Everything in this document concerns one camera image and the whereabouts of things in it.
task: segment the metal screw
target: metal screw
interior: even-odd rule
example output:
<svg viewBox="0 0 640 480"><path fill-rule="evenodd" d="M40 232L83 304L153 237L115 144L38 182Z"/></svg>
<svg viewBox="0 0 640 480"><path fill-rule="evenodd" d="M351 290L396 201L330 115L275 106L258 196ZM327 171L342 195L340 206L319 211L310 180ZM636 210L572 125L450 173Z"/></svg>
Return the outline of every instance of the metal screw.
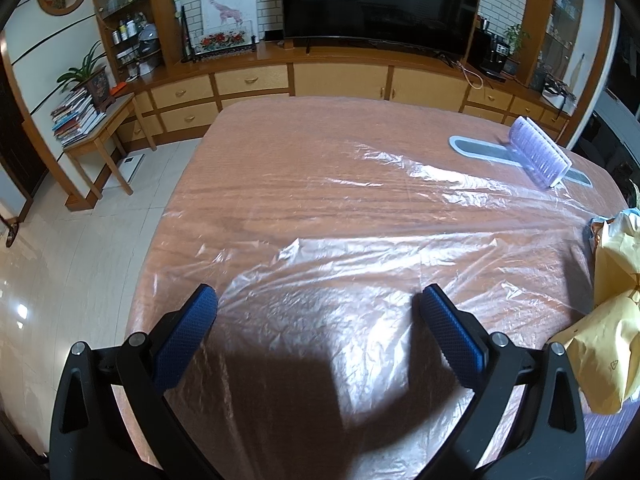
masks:
<svg viewBox="0 0 640 480"><path fill-rule="evenodd" d="M551 343L551 351L556 355L562 355L564 354L564 346L562 346L558 341L554 341Z"/></svg>
<svg viewBox="0 0 640 480"><path fill-rule="evenodd" d="M84 345L84 343L82 341L78 341L71 347L71 353L73 355L80 355L82 352L84 352L85 348L86 346Z"/></svg>
<svg viewBox="0 0 640 480"><path fill-rule="evenodd" d="M509 344L509 338L502 332L494 332L491 334L491 341L498 345L500 348L504 348Z"/></svg>
<svg viewBox="0 0 640 480"><path fill-rule="evenodd" d="M146 341L146 334L144 332L136 332L129 337L129 344L131 346L140 346Z"/></svg>

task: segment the coffee machine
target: coffee machine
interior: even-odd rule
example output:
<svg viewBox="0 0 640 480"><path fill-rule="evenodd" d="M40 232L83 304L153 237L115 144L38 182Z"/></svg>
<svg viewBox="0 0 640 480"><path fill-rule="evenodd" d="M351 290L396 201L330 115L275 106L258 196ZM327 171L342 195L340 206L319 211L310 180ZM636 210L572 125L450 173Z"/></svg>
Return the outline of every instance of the coffee machine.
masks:
<svg viewBox="0 0 640 480"><path fill-rule="evenodd" d="M468 61L492 79L505 81L500 72L510 54L509 44L503 37L486 30L489 25L487 20L481 23L482 26L474 31Z"/></svg>

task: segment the television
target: television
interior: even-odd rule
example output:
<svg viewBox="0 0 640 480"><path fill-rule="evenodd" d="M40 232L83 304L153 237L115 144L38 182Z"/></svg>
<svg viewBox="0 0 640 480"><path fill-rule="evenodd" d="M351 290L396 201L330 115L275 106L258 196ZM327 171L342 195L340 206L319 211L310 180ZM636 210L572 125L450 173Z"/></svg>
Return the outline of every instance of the television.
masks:
<svg viewBox="0 0 640 480"><path fill-rule="evenodd" d="M282 0L286 38L345 38L461 57L478 0Z"/></svg>

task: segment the blue gripper pad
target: blue gripper pad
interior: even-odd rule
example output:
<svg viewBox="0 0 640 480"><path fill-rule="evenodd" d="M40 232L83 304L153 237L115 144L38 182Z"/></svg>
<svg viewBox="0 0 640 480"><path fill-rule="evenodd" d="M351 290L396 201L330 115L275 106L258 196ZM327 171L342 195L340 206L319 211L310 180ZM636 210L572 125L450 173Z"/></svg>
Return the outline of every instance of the blue gripper pad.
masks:
<svg viewBox="0 0 640 480"><path fill-rule="evenodd" d="M154 359L153 383L159 395L180 382L195 351L218 313L216 291L201 285L176 316L180 316Z"/></svg>
<svg viewBox="0 0 640 480"><path fill-rule="evenodd" d="M442 289L429 285L420 297L420 315L433 333L458 381L477 391L484 382L488 334L473 314L461 312Z"/></svg>

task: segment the white tile floor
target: white tile floor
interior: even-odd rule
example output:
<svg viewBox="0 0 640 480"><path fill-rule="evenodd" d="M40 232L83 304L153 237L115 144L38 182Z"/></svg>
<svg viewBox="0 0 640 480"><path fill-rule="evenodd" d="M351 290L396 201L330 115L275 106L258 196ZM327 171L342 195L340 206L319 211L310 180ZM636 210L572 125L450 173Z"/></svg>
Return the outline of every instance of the white tile floor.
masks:
<svg viewBox="0 0 640 480"><path fill-rule="evenodd" d="M47 175L18 239L0 244L0 409L36 452L49 449L53 402L70 346L119 344L151 238L199 139L142 150L133 195L107 189L69 212ZM18 307L27 308L26 319Z"/></svg>

